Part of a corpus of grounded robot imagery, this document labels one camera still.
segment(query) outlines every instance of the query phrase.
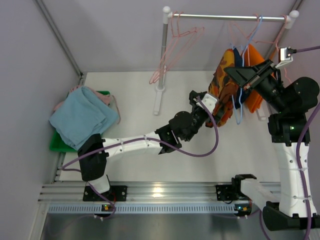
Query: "white rod end cap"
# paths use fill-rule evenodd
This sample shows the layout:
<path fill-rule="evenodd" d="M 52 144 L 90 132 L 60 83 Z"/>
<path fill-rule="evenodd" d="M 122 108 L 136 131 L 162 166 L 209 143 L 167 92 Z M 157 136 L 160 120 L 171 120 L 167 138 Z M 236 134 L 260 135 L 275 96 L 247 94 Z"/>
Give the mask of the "white rod end cap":
<path fill-rule="evenodd" d="M 293 10 L 289 13 L 289 16 L 287 16 L 287 24 L 285 26 L 286 29 L 291 29 L 294 25 L 297 17 L 299 17 L 299 12 L 297 10 Z"/>
<path fill-rule="evenodd" d="M 171 9 L 169 6 L 165 6 L 163 9 L 163 24 L 169 23 L 169 18 L 171 17 Z"/>

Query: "hanging rod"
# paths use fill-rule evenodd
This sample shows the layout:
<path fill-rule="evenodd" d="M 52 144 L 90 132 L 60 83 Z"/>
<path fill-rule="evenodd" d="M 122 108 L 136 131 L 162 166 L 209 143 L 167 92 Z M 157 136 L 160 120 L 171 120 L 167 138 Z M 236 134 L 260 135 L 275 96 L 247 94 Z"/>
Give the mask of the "hanging rod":
<path fill-rule="evenodd" d="M 195 18 L 195 19 L 214 19 L 214 20 L 227 20 L 227 21 L 249 21 L 256 22 L 261 19 L 261 16 L 232 16 L 232 15 L 200 15 L 200 14 L 172 14 L 171 17 L 180 18 Z M 263 16 L 263 22 L 284 23 L 286 21 L 283 16 Z"/>

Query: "white floor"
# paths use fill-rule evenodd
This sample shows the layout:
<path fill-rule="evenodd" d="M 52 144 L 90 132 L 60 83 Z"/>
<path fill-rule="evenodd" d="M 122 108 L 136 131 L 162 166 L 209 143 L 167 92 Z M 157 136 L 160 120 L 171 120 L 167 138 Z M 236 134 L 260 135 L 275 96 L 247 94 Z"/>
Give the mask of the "white floor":
<path fill-rule="evenodd" d="M 142 135 L 166 125 L 180 111 L 191 111 L 189 93 L 203 92 L 213 78 L 210 71 L 171 71 L 166 76 L 166 91 L 160 115 L 153 115 L 155 85 L 149 85 L 151 72 L 90 72 L 85 85 L 95 90 L 110 91 L 116 96 L 121 123 L 109 128 L 105 138 Z M 179 152 L 162 155 L 134 155 L 107 162 L 111 181 L 141 182 L 230 182 L 236 174 L 254 174 L 261 182 L 279 182 L 278 160 L 268 132 L 267 121 L 246 108 L 243 121 L 235 116 L 219 129 L 219 145 L 210 156 L 194 158 Z M 182 149 L 206 153 L 215 144 L 215 133 L 202 127 Z M 77 157 L 67 153 L 64 163 Z M 78 172 L 64 171 L 61 181 L 81 181 Z"/>

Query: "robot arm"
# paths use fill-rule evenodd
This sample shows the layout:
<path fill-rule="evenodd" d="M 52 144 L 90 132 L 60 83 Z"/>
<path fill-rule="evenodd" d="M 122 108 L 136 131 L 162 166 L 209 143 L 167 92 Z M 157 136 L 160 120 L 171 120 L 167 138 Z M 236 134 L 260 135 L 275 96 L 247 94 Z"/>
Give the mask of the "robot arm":
<path fill-rule="evenodd" d="M 89 182 L 98 193 L 106 193 L 110 190 L 109 179 L 105 175 L 107 158 L 110 160 L 140 154 L 159 155 L 174 151 L 172 147 L 163 143 L 180 149 L 182 147 L 180 140 L 190 141 L 209 118 L 197 98 L 201 99 L 202 104 L 210 113 L 213 112 L 218 99 L 206 92 L 192 91 L 189 95 L 192 111 L 178 112 L 167 125 L 156 131 L 135 137 L 114 139 L 101 138 L 100 134 L 92 135 L 78 150 L 79 157 L 97 149 L 108 147 L 109 149 L 107 152 L 101 151 L 79 161 L 82 180 Z"/>
<path fill-rule="evenodd" d="M 288 48 L 280 51 L 280 60 L 288 63 L 292 56 Z M 320 218 L 310 194 L 308 151 L 310 134 L 306 132 L 300 148 L 302 168 L 298 166 L 296 148 L 299 136 L 307 123 L 306 112 L 318 103 L 319 86 L 308 77 L 301 77 L 284 87 L 279 68 L 271 60 L 252 67 L 228 67 L 225 72 L 245 90 L 254 89 L 278 113 L 269 117 L 268 129 L 278 158 L 281 196 L 277 199 L 265 190 L 257 179 L 236 178 L 241 194 L 249 197 L 262 210 L 263 219 L 271 231 L 305 229 L 307 226 L 306 198 L 300 171 L 304 171 L 306 189 L 311 208 L 312 227 L 320 227 Z"/>

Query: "blue towel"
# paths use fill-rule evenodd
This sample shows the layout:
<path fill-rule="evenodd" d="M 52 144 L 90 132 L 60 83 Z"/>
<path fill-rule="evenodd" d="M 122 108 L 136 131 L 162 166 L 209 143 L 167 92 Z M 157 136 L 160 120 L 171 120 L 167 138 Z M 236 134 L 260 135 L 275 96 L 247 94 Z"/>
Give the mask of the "blue towel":
<path fill-rule="evenodd" d="M 89 88 L 71 92 L 49 121 L 65 144 L 78 150 L 93 134 L 102 134 L 118 119 L 118 114 Z"/>

